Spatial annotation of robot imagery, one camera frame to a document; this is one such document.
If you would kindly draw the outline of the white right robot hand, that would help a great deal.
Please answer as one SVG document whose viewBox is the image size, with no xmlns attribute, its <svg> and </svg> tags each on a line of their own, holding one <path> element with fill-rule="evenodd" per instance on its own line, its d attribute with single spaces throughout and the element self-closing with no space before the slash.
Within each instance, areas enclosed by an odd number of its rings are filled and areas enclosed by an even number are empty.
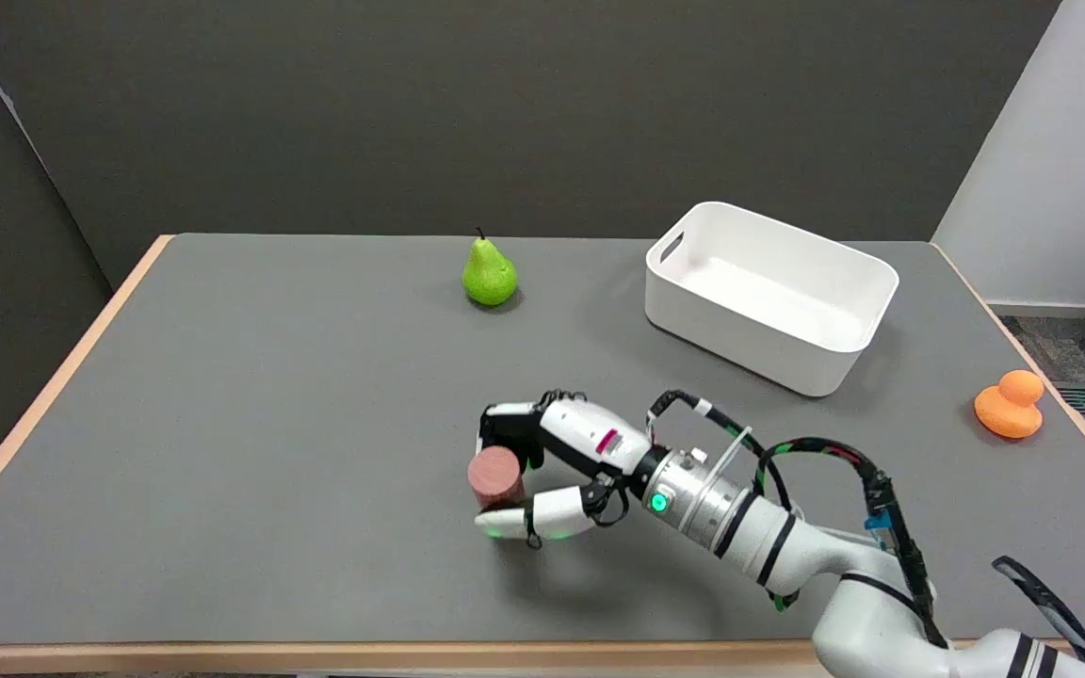
<svg viewBox="0 0 1085 678">
<path fill-rule="evenodd" d="M 478 512 L 475 524 L 490 538 L 522 540 L 531 549 L 542 541 L 609 527 L 612 498 L 629 511 L 629 496 L 641 498 L 671 450 L 652 434 L 633 428 L 617 413 L 591 402 L 580 392 L 547 391 L 537 402 L 498 402 L 478 417 L 477 442 L 503 446 L 520 472 L 542 466 L 552 456 L 575 469 L 584 485 L 542 491 Z"/>
</svg>

